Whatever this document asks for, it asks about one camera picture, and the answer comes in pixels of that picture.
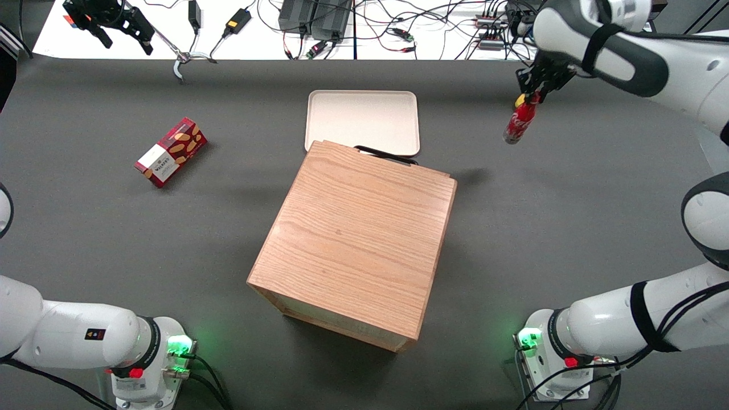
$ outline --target wood grain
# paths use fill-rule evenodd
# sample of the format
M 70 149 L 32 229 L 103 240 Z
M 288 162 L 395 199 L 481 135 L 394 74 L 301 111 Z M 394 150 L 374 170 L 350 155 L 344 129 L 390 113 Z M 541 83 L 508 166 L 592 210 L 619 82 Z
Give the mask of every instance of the wood grain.
M 247 282 L 415 341 L 455 191 L 442 172 L 315 142 Z

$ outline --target white tray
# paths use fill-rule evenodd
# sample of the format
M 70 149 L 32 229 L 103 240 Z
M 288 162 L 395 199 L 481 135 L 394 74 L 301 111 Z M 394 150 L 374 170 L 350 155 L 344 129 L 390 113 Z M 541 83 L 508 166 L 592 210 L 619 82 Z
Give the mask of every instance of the white tray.
M 395 155 L 420 151 L 418 100 L 409 91 L 316 90 L 309 94 L 304 148 L 314 141 L 364 145 Z

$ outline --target gray tabletop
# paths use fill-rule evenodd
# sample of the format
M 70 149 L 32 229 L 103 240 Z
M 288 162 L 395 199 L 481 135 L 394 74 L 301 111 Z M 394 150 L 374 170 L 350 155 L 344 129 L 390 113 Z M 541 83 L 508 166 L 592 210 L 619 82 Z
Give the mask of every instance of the gray tabletop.
M 506 145 L 517 67 L 194 63 L 179 86 L 166 61 L 25 62 L 0 115 L 16 205 L 0 274 L 50 300 L 176 318 L 237 409 L 513 409 L 511 334 L 530 313 L 702 262 L 679 208 L 710 172 L 690 120 L 597 80 L 550 95 Z M 304 158 L 316 89 L 413 91 L 418 161 L 459 182 L 421 339 L 401 355 L 282 317 L 245 284 Z M 133 164 L 184 116 L 210 145 L 158 190 Z M 651 355 L 618 408 L 722 407 L 727 353 Z M 91 371 L 54 373 L 96 391 Z M 16 369 L 0 380 L 3 409 L 90 408 Z M 189 382 L 177 408 L 217 405 Z

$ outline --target coca-cola bottle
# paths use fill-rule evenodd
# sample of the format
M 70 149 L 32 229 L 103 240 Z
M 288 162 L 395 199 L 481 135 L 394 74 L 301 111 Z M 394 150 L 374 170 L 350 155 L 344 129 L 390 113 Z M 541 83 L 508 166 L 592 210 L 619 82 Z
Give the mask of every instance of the coca-cola bottle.
M 539 95 L 535 93 L 531 98 L 526 97 L 524 102 L 519 107 L 516 107 L 509 121 L 509 125 L 504 130 L 504 141 L 508 144 L 516 144 L 519 142 L 524 135 L 524 131 L 526 131 L 534 119 L 538 103 Z

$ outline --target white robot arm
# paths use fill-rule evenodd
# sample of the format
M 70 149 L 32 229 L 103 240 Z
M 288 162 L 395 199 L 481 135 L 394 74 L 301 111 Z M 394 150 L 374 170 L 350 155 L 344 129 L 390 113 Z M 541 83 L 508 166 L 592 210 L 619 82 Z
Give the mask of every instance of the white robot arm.
M 705 36 L 634 33 L 650 0 L 548 0 L 534 22 L 540 59 L 569 63 L 615 87 L 685 113 L 729 144 L 729 44 Z M 682 204 L 687 233 L 709 262 L 543 309 L 515 335 L 539 401 L 588 397 L 596 357 L 680 351 L 729 343 L 729 293 L 687 310 L 662 336 L 672 308 L 691 295 L 729 281 L 729 173 L 694 187 Z M 564 372 L 565 368 L 576 368 Z
M 0 237 L 12 199 L 0 184 Z M 138 317 L 101 303 L 45 301 L 30 285 L 0 276 L 0 364 L 105 368 L 123 409 L 171 409 L 194 342 L 169 317 Z

